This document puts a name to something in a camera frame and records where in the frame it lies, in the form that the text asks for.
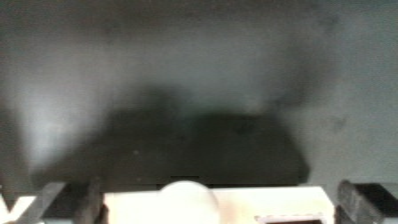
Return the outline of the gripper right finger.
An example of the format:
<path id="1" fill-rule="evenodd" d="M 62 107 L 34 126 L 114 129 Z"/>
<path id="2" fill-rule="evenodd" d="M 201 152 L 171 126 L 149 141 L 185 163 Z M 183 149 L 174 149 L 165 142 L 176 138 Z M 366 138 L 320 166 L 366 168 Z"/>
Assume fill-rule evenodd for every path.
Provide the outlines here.
<path id="1" fill-rule="evenodd" d="M 398 224 L 398 183 L 341 181 L 336 224 Z"/>

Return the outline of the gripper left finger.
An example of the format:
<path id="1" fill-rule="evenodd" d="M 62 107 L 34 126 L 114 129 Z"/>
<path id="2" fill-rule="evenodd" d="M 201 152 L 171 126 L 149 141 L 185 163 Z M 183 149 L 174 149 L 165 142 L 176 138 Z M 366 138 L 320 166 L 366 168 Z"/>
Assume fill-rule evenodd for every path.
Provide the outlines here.
<path id="1" fill-rule="evenodd" d="M 20 217 L 7 224 L 109 224 L 100 180 L 50 182 Z"/>

